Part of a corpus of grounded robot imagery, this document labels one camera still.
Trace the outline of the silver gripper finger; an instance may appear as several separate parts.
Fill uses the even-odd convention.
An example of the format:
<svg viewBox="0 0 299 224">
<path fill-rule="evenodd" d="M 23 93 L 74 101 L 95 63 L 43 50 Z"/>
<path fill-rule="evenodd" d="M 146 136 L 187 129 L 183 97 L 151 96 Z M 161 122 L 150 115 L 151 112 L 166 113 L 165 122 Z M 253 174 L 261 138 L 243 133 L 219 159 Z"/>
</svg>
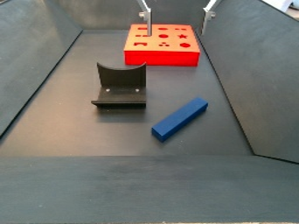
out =
<svg viewBox="0 0 299 224">
<path fill-rule="evenodd" d="M 153 35 L 153 10 L 149 7 L 146 0 L 137 0 L 138 4 L 142 8 L 142 11 L 139 12 L 139 17 L 146 21 L 147 24 L 147 35 Z"/>
<path fill-rule="evenodd" d="M 201 35 L 205 35 L 209 21 L 217 17 L 215 9 L 221 3 L 221 0 L 210 0 L 207 6 L 203 8 L 203 22 L 201 27 Z"/>
</svg>

